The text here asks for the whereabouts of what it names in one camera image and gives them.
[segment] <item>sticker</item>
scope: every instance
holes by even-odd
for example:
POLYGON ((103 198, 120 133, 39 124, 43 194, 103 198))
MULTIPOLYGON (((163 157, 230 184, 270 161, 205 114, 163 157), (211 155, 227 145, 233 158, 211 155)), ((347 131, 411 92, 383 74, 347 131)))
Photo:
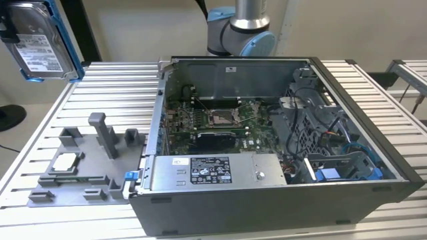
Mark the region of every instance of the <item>sticker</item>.
POLYGON ((18 34, 16 50, 32 72, 63 72, 46 35, 18 34))
POLYGON ((237 66, 226 67, 226 73, 235 73, 237 71, 238 71, 238 67, 237 66))
POLYGON ((229 157, 193 157, 190 169, 193 184, 233 183, 229 157))
POLYGON ((190 158, 187 157, 174 157, 172 159, 172 165, 189 165, 190 158))

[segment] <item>black stand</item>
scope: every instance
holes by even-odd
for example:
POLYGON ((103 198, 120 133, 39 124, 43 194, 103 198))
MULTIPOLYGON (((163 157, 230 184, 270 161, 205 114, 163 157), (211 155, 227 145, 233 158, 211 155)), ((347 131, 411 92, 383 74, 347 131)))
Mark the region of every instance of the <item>black stand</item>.
POLYGON ((19 105, 0 106, 0 132, 14 128, 27 117, 26 109, 19 105))

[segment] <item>blue cable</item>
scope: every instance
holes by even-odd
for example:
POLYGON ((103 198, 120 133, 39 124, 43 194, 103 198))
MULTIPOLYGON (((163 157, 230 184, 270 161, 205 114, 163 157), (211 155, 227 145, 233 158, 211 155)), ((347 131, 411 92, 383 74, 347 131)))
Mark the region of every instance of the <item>blue cable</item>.
POLYGON ((366 151, 366 153, 367 153, 369 157, 371 158, 373 162, 377 162, 377 161, 375 161, 375 155, 374 155, 374 153, 371 152, 371 150, 370 150, 366 146, 363 146, 362 144, 359 144, 359 143, 357 143, 357 142, 347 143, 347 144, 342 147, 342 150, 341 150, 341 151, 342 151, 342 154, 346 153, 346 149, 347 149, 350 146, 358 146, 359 148, 362 148, 362 149, 366 151))

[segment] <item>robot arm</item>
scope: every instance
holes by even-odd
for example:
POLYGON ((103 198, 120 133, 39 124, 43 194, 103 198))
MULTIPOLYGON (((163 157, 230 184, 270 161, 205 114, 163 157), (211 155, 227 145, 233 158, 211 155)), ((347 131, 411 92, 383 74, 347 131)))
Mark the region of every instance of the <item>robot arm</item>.
POLYGON ((207 17, 207 51, 214 56, 269 56, 275 35, 266 14, 266 0, 237 0, 235 7, 218 7, 207 17))

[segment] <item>blue latch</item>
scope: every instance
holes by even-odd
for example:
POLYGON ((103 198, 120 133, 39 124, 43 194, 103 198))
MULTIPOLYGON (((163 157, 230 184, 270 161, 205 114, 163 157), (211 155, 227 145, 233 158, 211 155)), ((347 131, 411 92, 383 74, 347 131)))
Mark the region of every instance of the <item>blue latch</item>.
POLYGON ((136 180, 139 179, 139 171, 128 171, 124 174, 124 180, 126 181, 132 181, 136 182, 136 180))

